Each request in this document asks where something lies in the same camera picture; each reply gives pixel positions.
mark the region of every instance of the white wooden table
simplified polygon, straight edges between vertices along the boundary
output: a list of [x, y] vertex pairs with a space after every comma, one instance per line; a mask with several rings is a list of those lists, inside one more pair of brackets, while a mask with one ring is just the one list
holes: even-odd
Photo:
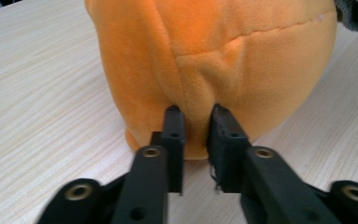
[[[106, 184], [132, 153], [80, 0], [0, 8], [0, 223], [33, 223], [63, 184]], [[358, 181], [358, 33], [338, 27], [331, 63], [309, 99], [258, 145], [281, 152], [308, 183]], [[238, 195], [216, 195], [207, 161], [186, 161], [170, 223], [245, 223]]]

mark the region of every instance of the orange plush toy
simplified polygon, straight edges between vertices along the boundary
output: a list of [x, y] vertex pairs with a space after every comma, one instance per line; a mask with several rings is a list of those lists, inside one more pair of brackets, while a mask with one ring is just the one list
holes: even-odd
[[326, 67], [333, 0], [86, 0], [131, 148], [149, 144], [165, 109], [186, 117], [187, 159], [205, 159], [213, 105], [251, 140], [290, 116]]

